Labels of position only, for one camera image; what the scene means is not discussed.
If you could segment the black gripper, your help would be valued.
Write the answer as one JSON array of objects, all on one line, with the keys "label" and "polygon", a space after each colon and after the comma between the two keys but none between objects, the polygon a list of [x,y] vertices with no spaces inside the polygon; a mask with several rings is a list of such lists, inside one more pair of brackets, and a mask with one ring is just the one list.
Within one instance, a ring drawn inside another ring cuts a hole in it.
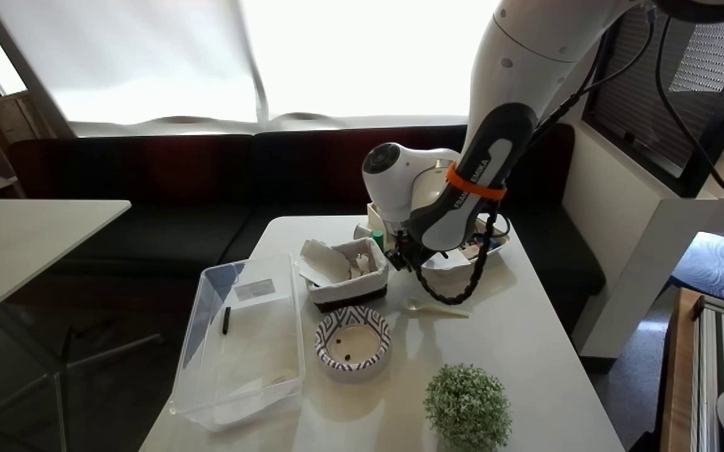
[{"label": "black gripper", "polygon": [[424,250],[419,242],[414,242],[408,232],[398,232],[393,237],[395,242],[395,267],[398,269],[419,269],[427,259]]}]

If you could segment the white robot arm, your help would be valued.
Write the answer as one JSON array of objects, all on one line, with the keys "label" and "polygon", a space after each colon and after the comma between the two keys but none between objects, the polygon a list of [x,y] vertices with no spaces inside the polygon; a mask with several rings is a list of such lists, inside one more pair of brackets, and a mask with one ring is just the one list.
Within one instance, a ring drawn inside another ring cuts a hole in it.
[{"label": "white robot arm", "polygon": [[504,196],[513,166],[541,134],[565,79],[643,4],[677,20],[724,24],[724,0],[497,0],[473,64],[463,149],[384,142],[362,162],[384,257],[398,269],[416,271],[473,237],[477,213]]}]

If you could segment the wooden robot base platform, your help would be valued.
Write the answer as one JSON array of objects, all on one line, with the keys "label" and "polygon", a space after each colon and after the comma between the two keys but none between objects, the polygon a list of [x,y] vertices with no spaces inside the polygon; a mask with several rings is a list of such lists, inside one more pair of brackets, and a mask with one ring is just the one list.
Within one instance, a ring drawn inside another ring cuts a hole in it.
[{"label": "wooden robot base platform", "polygon": [[695,293],[680,289],[669,319],[659,403],[659,452],[690,452],[699,301]]}]

